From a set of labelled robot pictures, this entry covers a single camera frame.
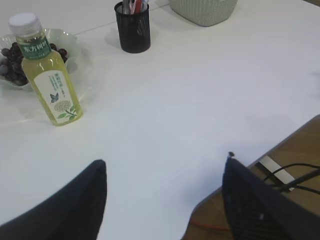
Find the gray basket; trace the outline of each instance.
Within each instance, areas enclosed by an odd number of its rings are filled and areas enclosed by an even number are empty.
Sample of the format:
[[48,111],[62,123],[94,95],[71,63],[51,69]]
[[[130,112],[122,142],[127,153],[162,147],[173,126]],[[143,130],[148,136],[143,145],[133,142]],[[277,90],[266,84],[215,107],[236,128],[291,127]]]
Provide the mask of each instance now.
[[227,20],[238,0],[169,0],[171,8],[188,19],[201,25],[212,26]]

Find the black cable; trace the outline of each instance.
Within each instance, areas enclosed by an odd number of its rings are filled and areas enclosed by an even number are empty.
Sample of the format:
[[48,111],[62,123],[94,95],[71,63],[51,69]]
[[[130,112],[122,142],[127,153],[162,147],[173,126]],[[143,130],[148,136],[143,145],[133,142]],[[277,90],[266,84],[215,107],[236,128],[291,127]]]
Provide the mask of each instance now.
[[275,175],[277,172],[280,172],[283,169],[290,168],[293,166],[305,166],[305,167],[310,167],[310,168],[314,168],[314,169],[320,169],[320,166],[312,165],[312,164],[308,164],[308,163],[292,163],[292,164],[285,165],[285,166],[280,167],[279,169],[275,170],[270,175],[268,175],[263,181],[266,181],[267,179],[269,179],[270,177]]
[[[279,185],[279,184],[270,184],[269,186],[272,187],[272,188],[274,188],[274,187],[281,187],[282,185]],[[294,185],[292,188],[301,189],[301,190],[305,190],[305,191],[312,192],[312,193],[314,193],[314,194],[319,194],[319,195],[320,195],[320,191],[315,190],[315,189],[310,188],[310,187],[300,186],[300,185]]]
[[312,189],[310,187],[296,185],[296,186],[294,186],[294,188],[301,189],[301,190],[306,190],[306,191],[312,192],[314,194],[319,194],[320,195],[320,191]]
[[279,187],[277,190],[281,193],[283,191],[288,190],[289,188],[293,188],[293,186],[295,186],[295,185],[303,183],[303,182],[305,182],[309,179],[312,179],[316,176],[319,176],[319,175],[320,175],[320,168],[318,168],[317,170],[314,170],[312,172],[309,172],[309,173],[307,173],[307,174],[305,174],[305,175],[303,175],[303,176],[301,176],[301,177],[299,177],[299,178],[297,178],[287,184],[284,184],[283,186]]

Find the white bottle cap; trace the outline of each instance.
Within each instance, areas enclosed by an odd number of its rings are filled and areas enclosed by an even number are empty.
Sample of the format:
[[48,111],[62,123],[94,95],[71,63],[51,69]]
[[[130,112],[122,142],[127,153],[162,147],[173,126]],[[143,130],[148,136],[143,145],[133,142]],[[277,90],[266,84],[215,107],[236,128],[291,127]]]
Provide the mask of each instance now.
[[14,15],[8,22],[11,32],[18,37],[28,37],[42,31],[38,17],[31,12]]

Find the white table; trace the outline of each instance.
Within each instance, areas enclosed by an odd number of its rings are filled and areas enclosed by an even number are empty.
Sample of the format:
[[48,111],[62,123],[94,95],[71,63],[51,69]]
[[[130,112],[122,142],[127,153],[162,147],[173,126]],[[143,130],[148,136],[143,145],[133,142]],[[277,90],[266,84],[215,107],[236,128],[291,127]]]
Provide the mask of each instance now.
[[320,112],[320,8],[240,0],[199,27],[155,9],[151,48],[120,49],[116,23],[78,35],[83,117],[54,127],[33,93],[0,91],[0,224],[107,163],[99,240],[178,240],[221,185],[228,151],[253,163]]
[[[10,34],[8,19],[17,13],[35,13],[45,28],[78,34],[116,21],[114,7],[121,0],[4,0],[0,7],[0,33]],[[150,9],[168,0],[149,0]]]

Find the glass bowl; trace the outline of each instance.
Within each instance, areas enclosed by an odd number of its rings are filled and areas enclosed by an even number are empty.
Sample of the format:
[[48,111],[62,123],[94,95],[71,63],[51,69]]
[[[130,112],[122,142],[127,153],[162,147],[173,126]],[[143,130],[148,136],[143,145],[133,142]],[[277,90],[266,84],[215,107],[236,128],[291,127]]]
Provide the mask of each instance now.
[[[67,61],[65,62],[66,69],[69,74],[75,73],[78,69],[80,69],[80,61],[82,57],[82,48],[77,41],[77,37],[66,33],[62,29],[53,29],[53,28],[45,28],[44,29],[45,35],[48,39],[48,42],[51,44],[55,44],[58,49],[65,49],[68,53]],[[0,37],[0,50],[4,48],[10,49],[12,43],[16,42],[15,36],[12,34],[4,35]],[[0,60],[5,58],[0,51]],[[5,79],[4,76],[0,75],[0,84],[2,85],[9,85],[16,89],[31,89],[31,84],[27,83],[23,86],[18,86],[13,82],[10,82]]]

